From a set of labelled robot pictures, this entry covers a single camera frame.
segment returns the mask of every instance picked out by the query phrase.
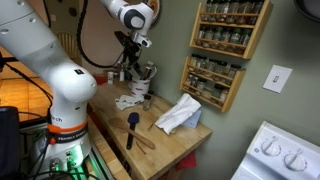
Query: white stove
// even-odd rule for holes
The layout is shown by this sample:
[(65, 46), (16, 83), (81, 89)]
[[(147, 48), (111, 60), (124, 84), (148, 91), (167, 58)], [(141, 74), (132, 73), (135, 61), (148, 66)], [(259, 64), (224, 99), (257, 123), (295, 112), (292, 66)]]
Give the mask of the white stove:
[(320, 147), (263, 122), (232, 180), (320, 180)]

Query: spice rack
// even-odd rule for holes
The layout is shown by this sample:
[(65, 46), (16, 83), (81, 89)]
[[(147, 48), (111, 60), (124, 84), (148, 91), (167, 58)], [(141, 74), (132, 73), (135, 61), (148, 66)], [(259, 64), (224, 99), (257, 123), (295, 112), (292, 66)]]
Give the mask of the spice rack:
[[(193, 26), (193, 31), (192, 31), (192, 36), (190, 40), (190, 46), (202, 50), (207, 50), (207, 51), (212, 51), (212, 52), (217, 52), (221, 54), (226, 54), (230, 56), (235, 56), (243, 59), (251, 59), (253, 56), (253, 53), (258, 45), (258, 41), (262, 35), (263, 29), (265, 25), (267, 24), (268, 18), (271, 14), (272, 10), (272, 3), (270, 0), (265, 0), (264, 4), (261, 8), (261, 11), (259, 14), (240, 14), (240, 13), (204, 13), (205, 12), (205, 5), (199, 4), (196, 20)], [(255, 25), (237, 25), (237, 24), (227, 24), (227, 23), (220, 23), (220, 22), (206, 22), (202, 21), (203, 16), (212, 16), (212, 15), (226, 15), (226, 16), (235, 16), (235, 17), (240, 17), (240, 16), (248, 16), (248, 17), (258, 17)], [(204, 38), (198, 38), (199, 35), (199, 29), (200, 27), (205, 26), (205, 27), (231, 27), (231, 28), (247, 28), (251, 29), (251, 37), (246, 46), (244, 45), (239, 45), (239, 44), (233, 44), (233, 43), (227, 43), (227, 42), (221, 42), (221, 41), (214, 41), (214, 40), (208, 40)], [(210, 47), (203, 47), (200, 45), (197, 45), (196, 42), (206, 42), (206, 43), (219, 43), (223, 44), (225, 46), (233, 46), (235, 48), (239, 48), (241, 53), (235, 53), (235, 52), (229, 52), (229, 51), (224, 51), (224, 50), (219, 50), (219, 49), (213, 49)]]
[[(226, 80), (229, 80), (229, 81), (231, 81), (231, 85), (227, 85), (227, 84), (222, 83), (220, 81), (215, 81), (215, 80), (213, 80), (213, 78), (209, 78), (209, 77), (204, 76), (202, 74), (197, 74), (195, 72), (192, 72), (192, 71), (189, 70), (189, 67), (192, 67), (193, 69), (199, 69), (202, 72), (211, 73), (212, 77), (218, 76), (219, 78), (224, 78)], [(184, 68), (183, 68), (183, 73), (182, 73), (179, 89), (184, 91), (184, 92), (189, 93), (190, 95), (196, 97), (197, 99), (200, 99), (200, 100), (202, 100), (204, 102), (209, 103), (210, 105), (212, 105), (212, 106), (216, 107), (217, 109), (219, 109), (221, 112), (227, 112), (230, 109), (231, 105), (232, 105), (232, 102), (233, 102), (233, 100), (235, 98), (235, 95), (236, 95), (236, 93), (237, 93), (237, 91), (238, 91), (238, 89), (240, 87), (240, 84), (241, 84), (241, 81), (242, 81), (242, 79), (243, 79), (243, 77), (245, 75), (245, 72), (246, 72), (245, 70), (239, 70), (239, 71), (236, 72), (234, 78), (229, 78), (227, 76), (224, 76), (224, 75), (212, 72), (212, 71), (208, 71), (208, 70), (203, 69), (203, 68), (198, 68), (196, 66), (191, 66), (190, 65), (190, 57), (187, 56), (186, 60), (185, 60)], [(213, 95), (210, 95), (210, 99), (208, 99), (208, 98), (205, 98), (205, 97), (203, 97), (201, 95), (196, 95), (194, 92), (192, 92), (192, 90), (195, 90), (195, 91), (199, 91), (201, 94), (203, 93), (202, 90), (200, 90), (200, 89), (198, 89), (196, 87), (187, 85), (185, 83), (188, 74), (192, 74), (194, 76), (206, 79), (207, 81), (214, 82), (216, 84), (219, 84), (219, 85), (223, 86), (224, 88), (227, 88), (229, 91), (228, 91), (228, 94), (227, 94), (226, 99), (224, 100), (224, 102), (221, 101), (219, 98), (213, 96)]]

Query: white tissue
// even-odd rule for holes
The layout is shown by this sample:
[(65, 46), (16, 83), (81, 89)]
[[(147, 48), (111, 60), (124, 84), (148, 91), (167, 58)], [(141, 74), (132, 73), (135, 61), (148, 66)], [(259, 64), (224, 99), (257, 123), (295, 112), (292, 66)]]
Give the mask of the white tissue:
[(164, 113), (156, 121), (155, 125), (170, 134), (171, 130), (187, 120), (196, 110), (201, 107), (189, 94), (184, 93), (177, 104)]
[(140, 102), (132, 96), (122, 95), (120, 99), (115, 99), (116, 105), (120, 110), (124, 110), (127, 107), (135, 106)]

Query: stove knob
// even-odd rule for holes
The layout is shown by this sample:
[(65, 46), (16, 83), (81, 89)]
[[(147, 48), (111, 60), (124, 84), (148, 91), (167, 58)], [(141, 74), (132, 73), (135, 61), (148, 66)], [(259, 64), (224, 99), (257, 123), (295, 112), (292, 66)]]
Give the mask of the stove knob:
[(262, 144), (262, 151), (268, 156), (278, 156), (281, 148), (275, 141), (266, 141)]
[(297, 154), (286, 155), (284, 162), (292, 171), (304, 171), (307, 168), (307, 162)]

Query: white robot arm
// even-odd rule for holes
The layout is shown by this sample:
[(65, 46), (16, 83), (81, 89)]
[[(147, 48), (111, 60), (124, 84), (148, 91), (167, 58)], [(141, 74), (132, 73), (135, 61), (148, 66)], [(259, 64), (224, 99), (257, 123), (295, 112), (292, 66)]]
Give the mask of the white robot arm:
[[(114, 18), (132, 29), (130, 37), (134, 42), (151, 45), (146, 33), (153, 11), (148, 6), (143, 3), (130, 6), (122, 0), (101, 2)], [(96, 92), (96, 81), (69, 59), (56, 36), (26, 0), (0, 0), (0, 4), (0, 46), (44, 79), (54, 97), (48, 125), (50, 144), (47, 148), (43, 146), (48, 141), (46, 137), (37, 141), (30, 153), (31, 161), (46, 150), (40, 172), (52, 168), (53, 161), (60, 170), (76, 168), (91, 149), (86, 107)]]

